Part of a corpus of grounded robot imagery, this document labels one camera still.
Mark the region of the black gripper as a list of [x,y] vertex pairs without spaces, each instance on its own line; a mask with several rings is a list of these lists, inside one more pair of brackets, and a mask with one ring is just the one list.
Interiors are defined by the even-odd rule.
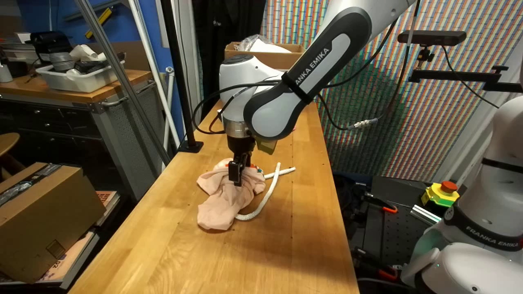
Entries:
[[250,167],[251,153],[255,148],[253,138],[229,138],[227,148],[230,149],[233,159],[229,162],[229,180],[242,187],[243,175],[247,174],[247,167]]

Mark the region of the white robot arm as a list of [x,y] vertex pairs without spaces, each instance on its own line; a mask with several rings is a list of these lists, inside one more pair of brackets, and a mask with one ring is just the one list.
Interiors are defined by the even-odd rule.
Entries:
[[[296,64],[271,79],[243,63],[225,64],[220,84],[229,180],[242,184],[256,144],[289,136],[300,112],[413,0],[331,0],[318,35]],[[523,97],[492,118],[479,174],[443,220],[415,244],[400,282],[430,294],[523,294]]]

